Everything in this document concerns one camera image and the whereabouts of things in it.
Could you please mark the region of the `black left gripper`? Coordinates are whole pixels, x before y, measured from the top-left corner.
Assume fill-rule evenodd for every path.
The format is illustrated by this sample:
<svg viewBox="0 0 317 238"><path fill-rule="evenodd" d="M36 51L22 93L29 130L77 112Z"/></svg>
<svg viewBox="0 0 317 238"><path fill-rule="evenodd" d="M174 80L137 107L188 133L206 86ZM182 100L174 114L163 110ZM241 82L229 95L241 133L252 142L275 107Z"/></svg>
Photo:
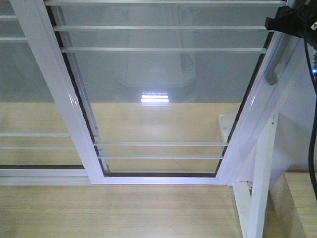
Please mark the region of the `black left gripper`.
<svg viewBox="0 0 317 238"><path fill-rule="evenodd" d="M317 2L311 0L299 8L282 6L275 18L266 18L265 28L305 39L313 48L317 48Z"/></svg>

